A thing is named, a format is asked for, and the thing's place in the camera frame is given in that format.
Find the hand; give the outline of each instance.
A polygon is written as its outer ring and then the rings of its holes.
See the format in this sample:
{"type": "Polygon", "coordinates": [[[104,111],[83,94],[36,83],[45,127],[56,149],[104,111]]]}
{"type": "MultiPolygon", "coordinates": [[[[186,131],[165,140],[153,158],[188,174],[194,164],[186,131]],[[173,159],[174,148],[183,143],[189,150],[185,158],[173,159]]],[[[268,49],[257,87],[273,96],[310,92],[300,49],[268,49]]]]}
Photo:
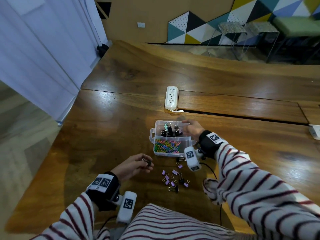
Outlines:
{"type": "Polygon", "coordinates": [[[184,120],[182,123],[190,123],[190,125],[183,127],[183,134],[191,136],[193,140],[199,141],[199,136],[205,131],[199,122],[194,120],[184,120]]]}
{"type": "Polygon", "coordinates": [[[111,170],[111,172],[118,177],[120,182],[126,181],[141,172],[150,173],[154,167],[153,163],[148,167],[148,163],[142,161],[142,158],[152,161],[150,156],[140,153],[129,157],[123,163],[111,170]]]}

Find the left hand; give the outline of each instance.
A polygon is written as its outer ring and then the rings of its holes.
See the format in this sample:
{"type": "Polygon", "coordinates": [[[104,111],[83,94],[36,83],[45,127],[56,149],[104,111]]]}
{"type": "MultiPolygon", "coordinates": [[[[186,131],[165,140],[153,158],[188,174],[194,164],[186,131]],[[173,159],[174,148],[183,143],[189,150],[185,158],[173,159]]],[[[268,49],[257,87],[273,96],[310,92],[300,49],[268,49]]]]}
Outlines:
{"type": "Polygon", "coordinates": [[[111,172],[118,177],[120,182],[126,181],[141,172],[150,173],[153,170],[154,164],[151,163],[151,166],[148,167],[148,163],[142,161],[142,157],[148,161],[152,161],[150,156],[140,153],[130,156],[123,163],[111,170],[111,172]]]}

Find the white curtain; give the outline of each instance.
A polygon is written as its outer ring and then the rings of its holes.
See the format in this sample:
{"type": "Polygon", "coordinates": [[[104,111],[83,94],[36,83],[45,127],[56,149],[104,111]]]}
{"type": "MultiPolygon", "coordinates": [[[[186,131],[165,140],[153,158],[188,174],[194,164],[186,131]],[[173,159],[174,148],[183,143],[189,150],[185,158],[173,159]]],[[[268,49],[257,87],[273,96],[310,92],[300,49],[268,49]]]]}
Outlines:
{"type": "Polygon", "coordinates": [[[0,80],[55,120],[106,42],[94,0],[0,0],[0,80]]]}

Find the plastic storage box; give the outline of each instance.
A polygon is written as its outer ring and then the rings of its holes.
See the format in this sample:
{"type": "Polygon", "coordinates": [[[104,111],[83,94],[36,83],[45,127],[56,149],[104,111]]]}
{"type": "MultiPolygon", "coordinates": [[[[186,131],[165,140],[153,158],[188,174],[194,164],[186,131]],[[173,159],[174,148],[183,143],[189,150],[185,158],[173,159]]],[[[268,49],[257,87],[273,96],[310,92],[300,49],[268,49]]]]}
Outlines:
{"type": "Polygon", "coordinates": [[[161,136],[161,132],[165,130],[165,124],[166,123],[171,123],[172,125],[178,125],[179,128],[182,129],[183,126],[189,125],[189,124],[183,124],[181,121],[163,121],[163,120],[158,120],[155,123],[155,128],[152,128],[150,130],[150,141],[153,143],[153,152],[157,156],[164,156],[164,157],[184,157],[184,149],[187,147],[191,147],[196,144],[195,140],[191,139],[191,136],[185,136],[181,135],[179,137],[163,137],[161,136]],[[179,153],[164,153],[164,152],[156,152],[155,151],[155,142],[156,140],[165,140],[165,141],[179,141],[181,142],[179,144],[180,149],[179,153]]]}

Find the red and white striped shirt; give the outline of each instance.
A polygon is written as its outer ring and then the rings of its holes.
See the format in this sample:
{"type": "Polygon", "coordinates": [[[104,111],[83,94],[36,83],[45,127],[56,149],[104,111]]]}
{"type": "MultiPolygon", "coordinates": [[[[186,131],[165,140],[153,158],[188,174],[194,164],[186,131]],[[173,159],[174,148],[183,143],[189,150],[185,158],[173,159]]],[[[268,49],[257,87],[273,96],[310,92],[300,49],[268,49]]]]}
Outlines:
{"type": "MultiPolygon", "coordinates": [[[[219,180],[207,178],[203,189],[215,205],[228,202],[236,216],[257,235],[237,233],[184,214],[149,204],[127,226],[126,239],[320,239],[320,208],[292,186],[254,164],[248,154],[223,143],[215,154],[219,180]]],[[[94,231],[94,210],[82,193],[60,220],[36,240],[105,240],[110,232],[94,231]]]]}

